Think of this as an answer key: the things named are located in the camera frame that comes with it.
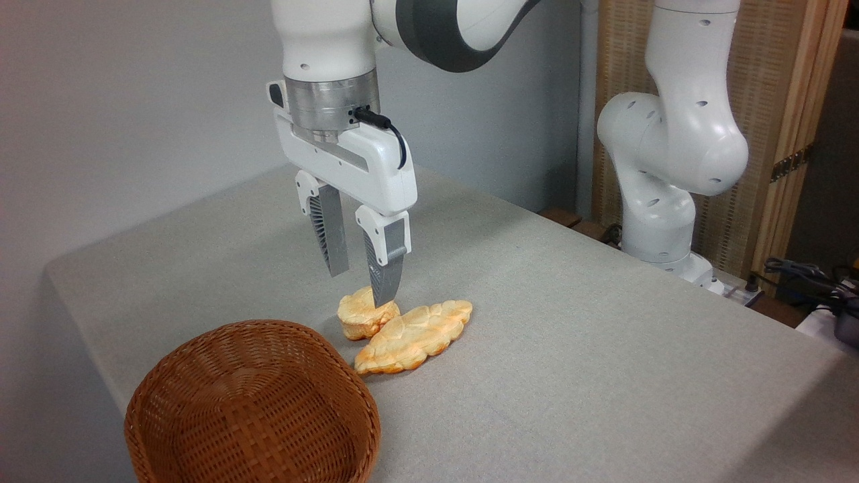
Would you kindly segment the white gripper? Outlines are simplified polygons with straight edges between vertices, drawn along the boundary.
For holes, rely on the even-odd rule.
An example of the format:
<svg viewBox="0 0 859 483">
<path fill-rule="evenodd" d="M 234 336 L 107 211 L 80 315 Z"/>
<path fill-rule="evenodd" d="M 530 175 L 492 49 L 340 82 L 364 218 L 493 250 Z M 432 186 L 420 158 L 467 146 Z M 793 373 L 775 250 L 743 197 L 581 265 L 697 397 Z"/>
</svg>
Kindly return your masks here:
<svg viewBox="0 0 859 483">
<path fill-rule="evenodd" d="M 389 129 L 368 123 L 338 134 L 335 143 L 317 141 L 292 122 L 285 87 L 276 80 L 266 89 L 283 152 L 301 169 L 295 177 L 299 203 L 326 268 L 332 277 L 350 268 L 341 191 L 363 204 L 356 222 L 363 231 L 373 301 L 376 307 L 386 305 L 395 300 L 404 257 L 411 253 L 407 210 L 417 201 L 417 183 L 408 145 Z"/>
</svg>

